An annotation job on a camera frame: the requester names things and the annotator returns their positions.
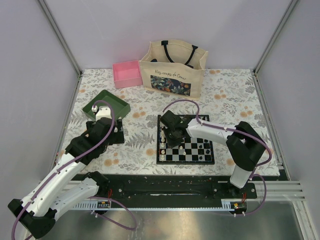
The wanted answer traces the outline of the black white chess board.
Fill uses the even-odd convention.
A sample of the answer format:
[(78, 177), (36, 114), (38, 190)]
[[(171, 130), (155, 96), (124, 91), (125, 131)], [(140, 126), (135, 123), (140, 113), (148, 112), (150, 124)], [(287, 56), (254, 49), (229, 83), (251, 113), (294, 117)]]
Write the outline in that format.
[(157, 116), (156, 163), (158, 165), (213, 165), (215, 163), (213, 142), (207, 139), (185, 137), (180, 145), (169, 148), (166, 137), (161, 136), (163, 134), (161, 128), (165, 126), (160, 122), (160, 117), (160, 115)]

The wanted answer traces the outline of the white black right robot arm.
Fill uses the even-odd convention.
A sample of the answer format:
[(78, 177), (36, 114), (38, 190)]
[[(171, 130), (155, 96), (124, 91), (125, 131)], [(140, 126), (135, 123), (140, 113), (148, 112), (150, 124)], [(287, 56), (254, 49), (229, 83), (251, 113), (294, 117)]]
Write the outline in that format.
[(246, 191), (246, 183), (253, 177), (255, 169), (265, 151), (270, 151), (267, 144), (247, 122), (241, 121), (236, 126), (214, 125), (198, 117), (161, 116), (164, 135), (168, 145), (178, 146), (186, 137), (209, 140), (228, 148), (235, 163), (228, 184), (228, 194), (239, 198)]

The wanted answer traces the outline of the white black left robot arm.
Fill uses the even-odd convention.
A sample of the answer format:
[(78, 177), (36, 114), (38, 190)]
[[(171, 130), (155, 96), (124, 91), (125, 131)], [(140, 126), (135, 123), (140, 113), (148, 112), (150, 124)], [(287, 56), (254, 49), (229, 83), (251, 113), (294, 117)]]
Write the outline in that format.
[(62, 193), (72, 178), (102, 155), (108, 146), (124, 142), (122, 125), (112, 106), (107, 102), (101, 106), (94, 103), (92, 110), (95, 120), (86, 122), (86, 131), (70, 141), (65, 153), (40, 184), (22, 199), (9, 202), (8, 209), (16, 217), (11, 239), (16, 238), (18, 224), (33, 238), (40, 239), (76, 204), (91, 197), (109, 195), (109, 181), (98, 171), (89, 172), (80, 184)]

